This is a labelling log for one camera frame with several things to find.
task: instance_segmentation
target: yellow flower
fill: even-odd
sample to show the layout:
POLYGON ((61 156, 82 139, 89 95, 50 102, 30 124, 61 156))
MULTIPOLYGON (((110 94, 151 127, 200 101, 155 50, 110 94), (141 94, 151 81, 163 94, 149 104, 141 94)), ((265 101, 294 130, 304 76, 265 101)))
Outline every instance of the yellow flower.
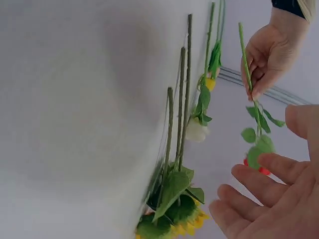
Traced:
POLYGON ((179 235, 195 235, 195 230, 203 226, 204 220, 210 219, 199 208, 199 202, 188 195, 180 196, 180 205, 175 202, 167 211, 167 215, 175 225, 175 231, 179 235))
POLYGON ((206 87, 209 89, 209 91, 212 91, 215 88, 216 80, 206 77, 205 84, 206 84, 206 87))
POLYGON ((178 236, 177 229, 167 217, 158 219, 157 224, 152 223, 154 213, 143 215, 136 228, 136 239, 173 239, 178 236))

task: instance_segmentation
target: finger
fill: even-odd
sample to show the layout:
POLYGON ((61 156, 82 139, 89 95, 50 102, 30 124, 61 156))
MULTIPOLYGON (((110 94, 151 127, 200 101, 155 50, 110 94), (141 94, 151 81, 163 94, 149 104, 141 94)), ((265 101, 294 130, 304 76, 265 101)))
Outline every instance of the finger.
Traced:
POLYGON ((255 85, 252 97, 253 99, 258 99, 265 91, 272 87, 275 82, 279 79, 280 74, 279 71, 269 70, 265 73, 265 75, 257 82, 255 85))
POLYGON ((248 220, 242 218, 227 203, 220 200, 213 201, 209 205, 209 211, 228 239, 236 239, 250 224, 248 220))
POLYGON ((287 185, 277 183, 257 170, 241 164, 232 168, 232 174, 263 205, 269 208, 275 205, 288 189, 287 185))
POLYGON ((319 106, 288 106, 286 122, 292 132, 308 140, 310 161, 319 182, 319 106))
POLYGON ((264 74, 265 74, 264 71, 258 67, 253 71, 251 78, 252 78, 252 80, 254 79, 257 82, 258 80, 260 80, 264 76, 264 74))
POLYGON ((218 188, 219 198, 236 210, 244 219, 251 222, 255 221, 262 214, 266 213, 269 208, 263 207, 243 196, 232 186, 223 184, 218 188))
POLYGON ((275 153, 262 154, 259 163, 288 185, 293 185, 310 162, 298 162, 275 153))
POLYGON ((288 129, 301 138, 307 139, 311 113, 318 106, 287 106, 286 124, 288 129))

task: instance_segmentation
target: white wall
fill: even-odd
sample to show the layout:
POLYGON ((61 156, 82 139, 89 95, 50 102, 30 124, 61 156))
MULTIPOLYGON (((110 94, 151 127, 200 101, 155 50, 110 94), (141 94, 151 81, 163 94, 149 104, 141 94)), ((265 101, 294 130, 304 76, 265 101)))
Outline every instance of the white wall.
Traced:
POLYGON ((0 1, 2 239, 126 239, 154 170, 193 13, 210 0, 0 1))
MULTIPOLYGON (((274 118, 285 118, 286 105, 270 97, 263 96, 260 103, 274 118)), ((203 209, 208 213, 209 203, 217 199, 217 188, 223 183, 230 184, 244 195, 250 193, 231 175, 231 168, 242 164, 250 145, 240 133, 246 127, 256 126, 254 119, 247 113, 249 106, 243 87, 219 79, 211 95, 207 115, 213 118, 209 125, 210 135, 202 143, 187 141, 185 145, 185 166, 195 170, 194 185, 202 187, 206 204, 203 209)), ((278 128, 269 123, 271 138, 278 154, 296 159, 309 160, 307 142, 298 138, 287 128, 278 128)), ((207 221, 199 230, 196 239, 226 238, 214 221, 207 221)))
MULTIPOLYGON (((271 15, 270 0, 227 0, 226 19, 223 41, 222 63, 225 67, 240 70, 241 49, 238 33, 238 22, 244 24, 244 38, 249 38, 261 27, 268 24, 271 15)), ((319 19, 316 18, 310 26, 301 54, 294 67, 277 86, 287 90, 313 104, 319 103, 319 19)))

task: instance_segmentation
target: palm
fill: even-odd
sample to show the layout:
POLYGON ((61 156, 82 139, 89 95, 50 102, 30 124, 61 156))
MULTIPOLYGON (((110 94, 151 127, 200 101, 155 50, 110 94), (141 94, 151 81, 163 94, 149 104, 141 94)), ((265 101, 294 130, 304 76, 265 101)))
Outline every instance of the palm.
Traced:
POLYGON ((278 183, 244 165, 236 165, 232 173, 264 206, 260 206, 229 185, 218 189, 220 200, 214 201, 210 210, 229 239, 299 239, 318 238, 319 234, 319 172, 315 159, 319 158, 312 145, 319 142, 319 123, 313 118, 313 128, 307 134, 300 132, 295 123, 286 121, 288 127, 309 141, 312 162, 297 162, 276 154, 260 158, 285 184, 278 183))

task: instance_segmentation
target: white flower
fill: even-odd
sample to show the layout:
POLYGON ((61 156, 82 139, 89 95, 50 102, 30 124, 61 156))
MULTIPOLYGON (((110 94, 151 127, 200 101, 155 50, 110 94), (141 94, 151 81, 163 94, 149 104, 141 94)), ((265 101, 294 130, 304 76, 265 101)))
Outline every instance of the white flower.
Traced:
POLYGON ((209 129, 206 126, 200 125, 198 118, 190 118, 186 128, 186 139, 195 142, 202 142, 206 135, 209 134, 209 129))

